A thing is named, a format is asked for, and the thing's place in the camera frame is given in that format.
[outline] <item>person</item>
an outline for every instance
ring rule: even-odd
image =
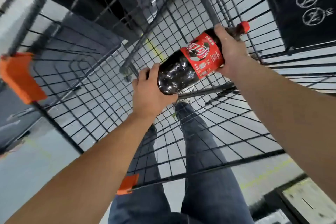
[[[300,86],[247,56],[243,42],[236,42],[221,25],[215,33],[222,43],[225,65],[218,70],[230,78],[272,136],[332,200],[336,200],[336,99]],[[186,179],[181,213],[171,213],[162,185],[140,188],[115,196],[127,170],[134,170],[133,156],[155,138],[153,122],[163,108],[177,100],[157,87],[159,65],[143,69],[132,82],[133,112],[116,129],[54,176],[7,223],[99,223],[112,201],[109,223],[253,223],[237,181],[228,168]],[[206,123],[192,107],[175,105],[185,137],[187,172],[200,165],[225,161],[221,152],[201,154],[213,139]],[[137,158],[140,165],[148,163]],[[153,166],[147,170],[159,177]]]

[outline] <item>jeans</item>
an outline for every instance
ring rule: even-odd
[[[226,162],[220,149],[204,151],[217,145],[207,129],[207,124],[194,112],[191,105],[180,102],[175,105],[175,112],[186,144],[187,173]],[[156,138],[156,131],[152,126],[135,153],[129,172],[134,171],[135,167],[140,169],[156,164],[153,138]],[[146,152],[153,153],[137,158],[139,154],[144,155]],[[154,179],[160,179],[157,166],[141,170],[139,173],[140,182]],[[186,178],[181,213],[171,213],[163,186],[157,184],[137,189],[131,194],[116,196],[111,204],[108,223],[252,224],[254,222],[233,172],[230,168],[225,168]]]

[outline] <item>floor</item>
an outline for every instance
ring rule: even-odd
[[[233,9],[232,2],[224,1],[231,17],[235,17],[237,12]],[[240,12],[258,1],[260,0],[235,0]],[[219,19],[223,21],[223,14],[215,0],[212,0],[212,5]],[[263,2],[245,13],[242,19],[248,20],[266,10],[268,10],[267,2]],[[147,36],[143,46],[136,52],[133,64],[137,70],[165,60],[175,50],[186,46],[194,37],[213,26],[200,0],[175,0],[175,3],[170,6],[170,12],[172,15],[167,12],[163,14],[164,19]],[[263,54],[284,51],[273,20],[269,12],[250,23],[251,29],[257,30],[252,31],[249,36],[253,39],[253,44],[258,45],[258,50],[263,50]],[[244,36],[244,40],[248,50],[252,52],[251,42],[247,36]],[[81,82],[81,89],[65,98],[64,104],[57,105],[49,112],[68,134],[73,135],[72,138],[83,150],[89,149],[96,139],[102,138],[119,125],[132,110],[132,86],[124,81],[119,73],[119,67],[133,47],[128,49],[122,47],[113,53],[94,73]],[[334,51],[333,48],[328,48],[323,53]],[[314,56],[316,52],[302,53],[296,57],[307,55]],[[286,71],[286,69],[278,69],[279,73]],[[200,90],[204,87],[210,88],[226,81],[227,78],[212,74],[184,92]],[[220,102],[206,107],[205,103],[214,96],[210,94],[190,98],[188,101],[211,127],[210,131],[218,146],[222,146],[222,152],[228,161],[281,149],[241,95],[229,94]],[[161,177],[185,172],[185,144],[171,106],[157,117],[155,126],[158,138],[154,149],[156,149]],[[232,147],[225,146],[232,143],[234,143]],[[40,120],[17,151],[0,159],[2,176],[0,223],[9,218],[49,179],[78,156],[79,154],[52,126],[45,120]],[[248,205],[303,172],[287,154],[242,164],[233,167],[232,170]],[[164,189],[172,211],[178,212],[184,196],[184,179],[165,183]],[[107,214],[101,223],[107,223]]]

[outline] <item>cola bottle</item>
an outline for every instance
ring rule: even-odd
[[[234,28],[225,30],[237,41],[250,26],[243,21]],[[175,94],[194,84],[225,63],[222,44],[213,28],[205,30],[187,47],[174,52],[160,65],[157,85],[166,95]]]

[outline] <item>bottle label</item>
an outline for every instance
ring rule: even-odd
[[[224,64],[224,59],[215,41],[206,33],[196,37],[181,52],[192,65],[199,79],[215,71]]]

